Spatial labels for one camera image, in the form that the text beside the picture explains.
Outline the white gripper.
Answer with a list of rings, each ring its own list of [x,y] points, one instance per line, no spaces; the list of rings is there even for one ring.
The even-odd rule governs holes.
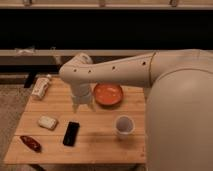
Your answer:
[[[87,104],[91,111],[95,111],[92,102],[92,90],[89,84],[71,84],[70,85],[73,100],[73,112],[78,111],[79,104]]]

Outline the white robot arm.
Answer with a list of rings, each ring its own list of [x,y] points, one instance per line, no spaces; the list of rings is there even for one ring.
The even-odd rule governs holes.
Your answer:
[[[213,52],[154,51],[98,64],[80,53],[59,75],[80,104],[92,83],[148,88],[147,171],[213,171]]]

